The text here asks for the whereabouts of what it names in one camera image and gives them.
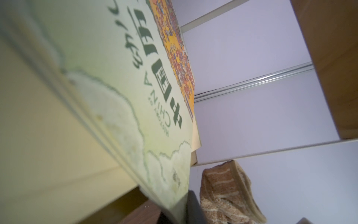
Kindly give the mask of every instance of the striped fabric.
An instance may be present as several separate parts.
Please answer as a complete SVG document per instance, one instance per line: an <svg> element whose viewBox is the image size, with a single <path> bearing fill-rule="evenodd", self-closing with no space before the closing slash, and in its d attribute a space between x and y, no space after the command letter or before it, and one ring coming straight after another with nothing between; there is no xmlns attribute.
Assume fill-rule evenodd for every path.
<svg viewBox="0 0 358 224"><path fill-rule="evenodd" d="M203 171L200 203L210 224L266 222L252 197L250 179L234 160Z"/></svg>

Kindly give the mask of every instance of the metal rail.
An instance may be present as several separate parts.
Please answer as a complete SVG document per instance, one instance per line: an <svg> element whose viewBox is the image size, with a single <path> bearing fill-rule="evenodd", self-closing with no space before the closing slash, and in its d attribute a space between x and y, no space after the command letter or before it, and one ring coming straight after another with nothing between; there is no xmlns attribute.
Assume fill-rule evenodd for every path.
<svg viewBox="0 0 358 224"><path fill-rule="evenodd" d="M180 29L182 31L182 33L185 33L191 29L194 29L197 26L200 26L203 23L206 23L207 21L214 19L215 17L220 16L221 14L226 13L227 11L230 11L233 8L236 8L239 5L244 4L245 2L247 2L248 0L232 0L222 6L220 6L217 9L214 9L213 11L200 16L199 18L183 25Z"/></svg>
<svg viewBox="0 0 358 224"><path fill-rule="evenodd" d="M253 157L253 156L263 156L263 155L272 154L272 153L287 152L287 151L300 150L300 149L309 150L309 149L315 149L315 148L324 147L324 146L333 146L333 145L339 145L339 144L349 144L351 142L358 142L358 139L323 142L323 143L317 143L317 144L306 145L306 146L298 146L298 147L271 150L271 151L266 151L266 152L258 152L258 153L246 154L246 155L242 155L242 156L235 156L235 157L231 157L231 158L213 160L213 161L202 162L202 163L198 162L195 165L193 165L193 167L194 166L209 165L209 164L214 164L214 163L222 163L222 162L226 162L226 161L230 161L230 160L248 158L248 157Z"/></svg>
<svg viewBox="0 0 358 224"><path fill-rule="evenodd" d="M236 92L236 91L239 91L239 90L244 90L244 89L254 87L254 86L258 86L258 85L261 85L261 84L265 84L265 83L268 83L268 82L276 81L276 80L279 80L279 79L282 79L282 78L297 75L297 74L307 72L307 71L310 71L310 70L313 70L313 69L314 69L314 67L313 67L312 62L307 62L307 63L297 65L297 66L294 66L294 67L291 67L291 68L287 68L287 69L284 69L284 70L281 70L281 71L278 71L278 72L274 72L274 73L271 73L271 74L267 74L267 75L264 75L264 76L253 78L253 79L250 79L250 80L247 80L247 81L244 81L244 82L239 82L239 83L236 83L236 84L233 84L233 85L230 85L230 86L226 86L226 87L219 88L219 89L216 89L216 90L211 90L211 91L208 91L208 92L197 94L194 97L194 103L197 103L197 102L200 102L200 101L203 101L203 100L208 100L208 99L211 99L211 98L214 98L214 97L217 97L217 96L222 96L222 95L225 95L225 94L228 94L228 93Z"/></svg>

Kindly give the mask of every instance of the dark object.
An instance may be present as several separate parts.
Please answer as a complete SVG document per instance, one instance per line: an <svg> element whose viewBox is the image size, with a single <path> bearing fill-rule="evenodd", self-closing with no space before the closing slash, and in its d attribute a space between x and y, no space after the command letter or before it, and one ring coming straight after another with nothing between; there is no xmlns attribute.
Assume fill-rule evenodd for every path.
<svg viewBox="0 0 358 224"><path fill-rule="evenodd" d="M297 224L312 224L312 223L310 222L310 220L306 218L302 218L300 221L298 221Z"/></svg>
<svg viewBox="0 0 358 224"><path fill-rule="evenodd" d="M203 211L193 191L188 192L187 224L207 224ZM160 213L157 224L173 224L164 213Z"/></svg>

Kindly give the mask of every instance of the white panel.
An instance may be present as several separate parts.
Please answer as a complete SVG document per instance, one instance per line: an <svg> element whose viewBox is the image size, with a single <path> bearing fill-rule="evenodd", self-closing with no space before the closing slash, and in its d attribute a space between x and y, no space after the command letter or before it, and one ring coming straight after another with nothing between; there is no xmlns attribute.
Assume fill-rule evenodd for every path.
<svg viewBox="0 0 358 224"><path fill-rule="evenodd" d="M171 0L179 26L183 26L230 1L231 0Z"/></svg>
<svg viewBox="0 0 358 224"><path fill-rule="evenodd" d="M339 140L316 73L195 103L198 162Z"/></svg>
<svg viewBox="0 0 358 224"><path fill-rule="evenodd" d="M237 160L267 224L357 223L358 142L301 149ZM192 167L189 189L199 198L205 168Z"/></svg>
<svg viewBox="0 0 358 224"><path fill-rule="evenodd" d="M250 0L183 36L196 94L311 61L289 0Z"/></svg>

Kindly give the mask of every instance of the wooden surface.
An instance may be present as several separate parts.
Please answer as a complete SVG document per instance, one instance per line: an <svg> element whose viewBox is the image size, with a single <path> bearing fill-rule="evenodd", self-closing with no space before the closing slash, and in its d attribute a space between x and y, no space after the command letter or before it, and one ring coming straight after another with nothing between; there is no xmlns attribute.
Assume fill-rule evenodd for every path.
<svg viewBox="0 0 358 224"><path fill-rule="evenodd" d="M131 212L140 208L148 198L143 195L139 187L134 188L130 192L126 193L115 201L111 202L107 206L93 213L91 216L85 218L79 224L115 224L123 220Z"/></svg>
<svg viewBox="0 0 358 224"><path fill-rule="evenodd" d="M358 1L291 0L341 138L358 138Z"/></svg>
<svg viewBox="0 0 358 224"><path fill-rule="evenodd" d="M160 213L160 208L148 200L125 217L120 224L156 224Z"/></svg>

